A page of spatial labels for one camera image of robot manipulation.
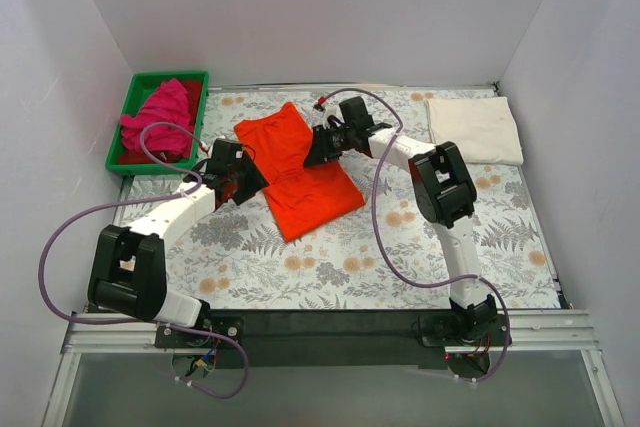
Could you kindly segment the orange t shirt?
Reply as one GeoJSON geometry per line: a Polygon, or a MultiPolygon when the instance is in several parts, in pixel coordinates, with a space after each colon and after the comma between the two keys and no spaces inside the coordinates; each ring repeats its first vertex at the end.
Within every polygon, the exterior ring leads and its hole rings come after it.
{"type": "Polygon", "coordinates": [[[255,151],[255,163],[269,183],[264,195],[285,241],[365,205],[363,194],[338,162],[303,165],[312,131],[293,103],[267,117],[244,120],[234,131],[255,151]]]}

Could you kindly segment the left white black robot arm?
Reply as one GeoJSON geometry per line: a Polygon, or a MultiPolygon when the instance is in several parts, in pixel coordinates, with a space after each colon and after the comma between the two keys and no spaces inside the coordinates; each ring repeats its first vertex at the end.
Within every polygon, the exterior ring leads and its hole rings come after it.
{"type": "Polygon", "coordinates": [[[210,306],[168,286],[166,253],[226,202],[241,205],[267,186],[247,147],[216,140],[210,157],[184,177],[177,198],[124,227],[102,230],[88,285],[89,302],[140,321],[177,325],[188,345],[205,345],[213,333],[207,317],[210,306]]]}

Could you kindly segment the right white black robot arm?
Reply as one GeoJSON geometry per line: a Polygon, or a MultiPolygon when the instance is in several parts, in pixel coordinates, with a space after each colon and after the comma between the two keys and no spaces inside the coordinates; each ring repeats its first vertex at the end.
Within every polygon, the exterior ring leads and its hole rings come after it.
{"type": "Polygon", "coordinates": [[[495,288],[481,274],[473,235],[472,216],[477,191],[458,147],[415,140],[402,133],[403,122],[386,101],[381,102],[397,125],[376,122],[365,101],[356,96],[339,104],[341,115],[325,114],[311,128],[312,141],[306,167],[337,161],[346,151],[357,151],[378,161],[371,194],[371,219],[380,253],[391,272],[415,288],[449,288],[453,325],[451,335],[464,344],[475,344],[489,333],[498,318],[495,288]],[[377,189],[382,167],[396,166],[411,177],[417,207],[432,225],[443,252],[448,278],[420,283],[403,275],[383,246],[377,219],[377,189]]]}

